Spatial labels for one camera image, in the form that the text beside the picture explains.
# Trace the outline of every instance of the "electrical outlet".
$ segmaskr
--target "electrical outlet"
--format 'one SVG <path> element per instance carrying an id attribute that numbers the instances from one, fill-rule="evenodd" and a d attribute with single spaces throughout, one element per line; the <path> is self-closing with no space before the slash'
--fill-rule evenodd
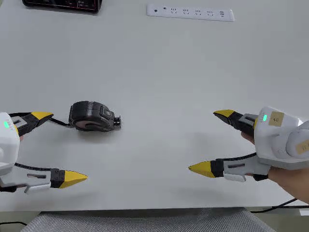
<path id="1" fill-rule="evenodd" d="M 184 15 L 190 14 L 189 8 L 183 8 L 183 14 Z"/>
<path id="2" fill-rule="evenodd" d="M 177 8 L 176 7 L 171 7 L 170 8 L 170 13 L 173 14 L 173 15 L 176 15 L 177 14 Z"/>
<path id="3" fill-rule="evenodd" d="M 171 18 L 191 18 L 214 21 L 235 21 L 232 10 L 200 8 L 200 7 L 177 7 L 148 4 L 147 15 Z"/>
<path id="4" fill-rule="evenodd" d="M 200 9 L 195 9 L 195 15 L 197 16 L 202 15 L 202 11 Z"/>
<path id="5" fill-rule="evenodd" d="M 213 17 L 213 11 L 212 10 L 207 11 L 207 15 L 209 17 Z"/>

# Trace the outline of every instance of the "sticker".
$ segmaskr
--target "sticker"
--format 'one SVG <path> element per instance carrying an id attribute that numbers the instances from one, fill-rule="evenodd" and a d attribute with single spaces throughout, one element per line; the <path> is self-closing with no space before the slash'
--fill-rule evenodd
<path id="1" fill-rule="evenodd" d="M 284 117 L 284 113 L 282 112 L 276 112 L 276 111 L 271 112 L 271 116 L 269 119 L 269 125 L 280 127 L 283 121 L 283 117 Z"/>
<path id="2" fill-rule="evenodd" d="M 309 151 L 309 139 L 303 141 L 300 144 L 296 145 L 296 151 L 299 155 L 303 154 L 306 151 Z"/>

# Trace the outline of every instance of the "finger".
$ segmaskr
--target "finger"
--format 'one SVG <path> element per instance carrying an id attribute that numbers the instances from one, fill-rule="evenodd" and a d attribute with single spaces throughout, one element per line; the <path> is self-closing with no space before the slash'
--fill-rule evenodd
<path id="1" fill-rule="evenodd" d="M 251 136 L 245 134 L 244 132 L 241 133 L 241 136 L 242 136 L 244 139 L 249 140 L 251 143 L 254 144 L 254 138 L 253 138 L 253 137 L 251 137 Z"/>

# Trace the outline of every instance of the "green indicator light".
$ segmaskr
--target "green indicator light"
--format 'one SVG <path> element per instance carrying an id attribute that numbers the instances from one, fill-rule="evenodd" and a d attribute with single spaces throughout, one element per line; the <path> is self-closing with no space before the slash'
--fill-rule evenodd
<path id="1" fill-rule="evenodd" d="M 9 128 L 10 126 L 9 126 L 9 124 L 7 122 L 4 122 L 4 127 L 5 128 Z"/>

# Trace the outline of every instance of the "yellow fingertip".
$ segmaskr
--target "yellow fingertip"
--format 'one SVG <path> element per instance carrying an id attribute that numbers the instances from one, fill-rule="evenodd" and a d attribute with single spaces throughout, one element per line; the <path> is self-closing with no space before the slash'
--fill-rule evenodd
<path id="1" fill-rule="evenodd" d="M 50 113 L 50 112 L 32 112 L 31 114 L 35 116 L 38 120 L 41 120 L 42 118 L 53 115 L 53 113 Z"/>
<path id="2" fill-rule="evenodd" d="M 232 113 L 234 113 L 234 110 L 217 110 L 213 112 L 214 114 L 223 115 L 225 117 L 230 117 Z"/>
<path id="3" fill-rule="evenodd" d="M 86 180 L 87 178 L 88 178 L 88 176 L 86 176 L 84 174 L 66 170 L 65 175 L 64 175 L 64 182 L 62 183 L 62 185 L 59 188 L 63 189 L 63 188 L 75 185 L 79 182 Z"/>
<path id="4" fill-rule="evenodd" d="M 215 176 L 211 172 L 211 162 L 210 161 L 205 161 L 205 162 L 191 165 L 189 167 L 189 170 L 192 172 L 210 177 L 210 178 L 215 178 Z"/>

